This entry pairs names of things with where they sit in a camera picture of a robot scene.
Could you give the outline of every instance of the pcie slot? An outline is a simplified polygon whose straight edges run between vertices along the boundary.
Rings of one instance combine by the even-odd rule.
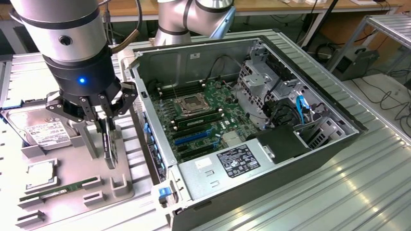
[[[181,153],[180,156],[181,156],[181,158],[192,157],[193,155],[198,155],[202,152],[213,149],[214,147],[216,147],[216,145],[213,143],[208,144],[208,145],[205,145],[205,146],[202,146],[202,147],[200,147],[200,148],[197,148],[194,150],[190,150],[188,152]]]
[[[173,144],[174,144],[174,145],[180,145],[180,144],[188,143],[188,142],[190,142],[190,141],[196,141],[196,140],[198,140],[198,139],[201,139],[201,138],[208,137],[209,134],[210,134],[210,129],[208,129],[205,132],[201,132],[201,133],[198,133],[198,134],[194,134],[194,135],[192,135],[192,136],[188,136],[188,137],[185,137],[185,138],[181,138],[181,139],[176,140],[176,141],[173,142]]]

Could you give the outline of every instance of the aluminum extrusion table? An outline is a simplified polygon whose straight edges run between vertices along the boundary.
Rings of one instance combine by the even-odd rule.
[[[405,14],[366,15],[362,18],[361,22],[358,23],[358,26],[354,29],[349,40],[345,42],[341,51],[337,53],[334,57],[330,58],[330,61],[326,63],[326,69],[329,72],[333,71],[342,56],[345,55],[348,48],[352,46],[354,39],[361,34],[366,25],[372,26],[374,30],[384,33],[404,47],[411,49],[411,16]]]
[[[209,221],[196,231],[226,230],[406,230],[411,228],[411,148],[409,138],[376,114],[349,92],[338,80],[302,52],[292,41],[272,30],[240,32],[226,38],[265,35],[292,58],[318,85],[368,128],[358,140],[316,171],[306,174],[232,212]],[[194,37],[193,41],[206,40]],[[129,48],[149,46],[134,43]],[[28,79],[45,72],[38,54],[14,55],[11,79]],[[169,230],[164,215],[154,210],[149,196],[150,179],[134,133],[122,130],[129,143],[129,167],[136,196],[114,205],[77,215],[40,230]],[[10,141],[0,147],[6,156],[18,155]],[[2,229],[18,230],[1,223]]]

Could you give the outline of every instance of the blue cable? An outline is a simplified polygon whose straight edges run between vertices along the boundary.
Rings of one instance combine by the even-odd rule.
[[[300,114],[300,117],[301,117],[301,123],[304,124],[302,107],[309,109],[309,105],[301,95],[296,97],[294,105],[296,105],[297,113]]]

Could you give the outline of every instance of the robotic arm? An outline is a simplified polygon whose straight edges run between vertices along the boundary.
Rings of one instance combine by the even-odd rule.
[[[108,47],[96,0],[10,2],[58,84],[60,90],[48,94],[46,109],[100,127],[94,106],[112,119],[126,112],[137,90],[132,82],[116,78],[114,49]],[[222,38],[234,16],[232,4],[233,0],[158,0],[156,45],[189,42],[188,30]]]
[[[48,94],[46,109],[100,127],[94,106],[113,118],[126,112],[137,91],[133,83],[116,78],[97,2],[11,0],[11,4],[60,88]],[[121,97],[112,103],[118,91]]]

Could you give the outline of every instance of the green circuit board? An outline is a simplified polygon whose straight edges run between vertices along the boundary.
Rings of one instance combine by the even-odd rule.
[[[222,148],[226,148],[228,145],[222,141],[221,136],[224,133],[236,131],[240,139],[244,141],[246,136],[257,132],[252,121],[245,116],[245,112],[241,109],[238,103],[234,101],[236,97],[232,95],[232,91],[226,85],[221,85],[221,82],[208,81],[204,87],[202,92],[194,94],[184,95],[186,98],[189,96],[196,96],[198,99],[204,100],[208,104],[208,109],[201,112],[214,112],[210,115],[198,116],[192,120],[186,120],[186,114],[184,114],[184,108],[178,103],[178,97],[172,97],[170,99],[160,99],[157,94],[150,95],[153,102],[153,107],[156,114],[162,125],[162,130],[168,138],[170,149],[173,155],[180,163],[204,155]],[[173,139],[173,136],[177,132],[174,130],[174,125],[178,125],[178,128],[186,129],[186,127],[196,129],[201,128],[202,132],[208,131],[209,134],[206,137],[197,139],[194,141],[185,142],[184,144],[174,145],[177,139],[182,139],[194,134],[201,133],[194,132],[189,135]],[[213,146],[206,151],[196,152],[196,150]]]

